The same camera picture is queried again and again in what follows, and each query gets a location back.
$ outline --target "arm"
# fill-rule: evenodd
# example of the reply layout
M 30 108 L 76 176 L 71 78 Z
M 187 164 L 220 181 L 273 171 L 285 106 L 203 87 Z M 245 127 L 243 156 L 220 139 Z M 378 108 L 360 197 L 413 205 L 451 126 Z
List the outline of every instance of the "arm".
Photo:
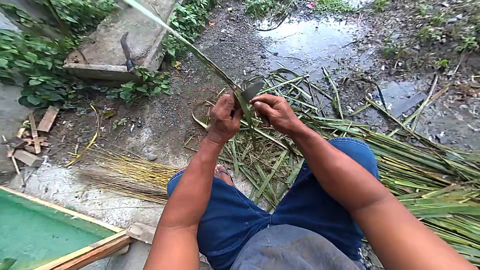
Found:
M 223 95 L 212 110 L 213 123 L 165 205 L 144 270 L 198 269 L 197 230 L 210 199 L 215 163 L 223 145 L 240 128 L 243 112 L 233 95 Z
M 261 95 L 252 103 L 292 138 L 322 188 L 347 209 L 387 269 L 476 269 L 366 169 L 306 127 L 284 98 Z

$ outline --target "blue shorts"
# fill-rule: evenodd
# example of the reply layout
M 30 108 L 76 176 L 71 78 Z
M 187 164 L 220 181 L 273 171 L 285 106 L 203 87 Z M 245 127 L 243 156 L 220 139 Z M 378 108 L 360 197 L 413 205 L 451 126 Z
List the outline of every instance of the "blue shorts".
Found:
M 378 178 L 372 151 L 359 140 L 340 137 L 329 141 Z M 183 171 L 168 184 L 170 196 Z M 198 226 L 198 248 L 216 270 L 228 270 L 252 236 L 269 225 L 289 224 L 316 232 L 351 260 L 359 260 L 363 233 L 350 214 L 330 197 L 307 162 L 272 214 L 260 209 L 236 187 L 214 177 L 212 193 Z

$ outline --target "green board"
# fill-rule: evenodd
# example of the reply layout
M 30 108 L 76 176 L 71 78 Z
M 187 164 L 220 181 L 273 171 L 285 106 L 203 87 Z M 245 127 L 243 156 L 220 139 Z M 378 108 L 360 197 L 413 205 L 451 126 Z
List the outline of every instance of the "green board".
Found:
M 0 263 L 30 270 L 115 232 L 0 189 Z

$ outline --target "foot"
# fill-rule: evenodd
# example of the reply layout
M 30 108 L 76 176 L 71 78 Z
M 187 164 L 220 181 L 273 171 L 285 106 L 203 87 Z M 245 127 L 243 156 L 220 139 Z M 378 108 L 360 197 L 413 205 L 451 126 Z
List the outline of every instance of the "foot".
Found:
M 228 175 L 224 172 L 218 173 L 218 170 L 221 170 L 221 169 L 226 170 L 223 165 L 220 165 L 220 164 L 216 165 L 215 170 L 213 172 L 213 176 L 222 179 L 223 181 L 225 181 L 225 183 L 227 183 L 229 185 L 233 185 L 233 181 L 232 181 L 232 178 L 230 177 L 230 175 Z

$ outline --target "sandal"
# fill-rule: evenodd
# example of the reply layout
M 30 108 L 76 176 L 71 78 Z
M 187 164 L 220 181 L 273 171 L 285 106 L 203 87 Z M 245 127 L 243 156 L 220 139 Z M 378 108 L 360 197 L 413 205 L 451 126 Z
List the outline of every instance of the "sandal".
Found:
M 219 176 L 220 176 L 220 173 L 221 173 L 221 172 L 226 173 L 226 174 L 230 177 L 230 181 L 232 181 L 232 183 L 233 183 L 233 178 L 232 178 L 232 176 L 231 176 L 230 173 L 228 173 L 228 171 L 225 170 L 225 169 L 218 169 L 218 170 L 216 171 L 216 175 L 215 175 L 215 176 L 216 176 L 217 178 L 220 178 Z

